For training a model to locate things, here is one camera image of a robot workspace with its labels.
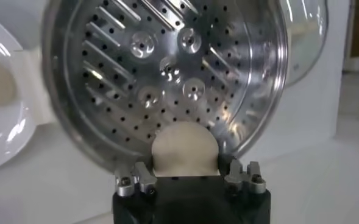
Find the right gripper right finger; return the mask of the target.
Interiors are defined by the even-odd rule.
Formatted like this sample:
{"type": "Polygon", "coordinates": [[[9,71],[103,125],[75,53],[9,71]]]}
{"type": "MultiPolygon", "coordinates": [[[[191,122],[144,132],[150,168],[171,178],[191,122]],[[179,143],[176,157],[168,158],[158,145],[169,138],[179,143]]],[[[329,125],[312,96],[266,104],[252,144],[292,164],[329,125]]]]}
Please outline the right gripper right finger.
{"type": "Polygon", "coordinates": [[[233,159],[224,181],[231,186],[235,186],[238,191],[241,191],[245,184],[252,194],[264,194],[267,191],[266,181],[263,179],[260,165],[256,161],[251,161],[247,165],[246,171],[244,171],[242,164],[237,159],[233,159]]]}

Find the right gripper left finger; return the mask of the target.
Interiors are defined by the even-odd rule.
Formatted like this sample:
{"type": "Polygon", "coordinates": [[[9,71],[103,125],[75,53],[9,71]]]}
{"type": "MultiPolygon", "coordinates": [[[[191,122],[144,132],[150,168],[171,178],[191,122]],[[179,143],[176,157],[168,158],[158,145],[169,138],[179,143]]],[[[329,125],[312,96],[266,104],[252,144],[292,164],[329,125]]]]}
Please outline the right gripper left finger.
{"type": "Polygon", "coordinates": [[[157,178],[150,173],[144,162],[136,162],[133,167],[120,164],[115,170],[115,190],[120,197],[130,197],[136,188],[144,194],[153,194],[157,178]]]}

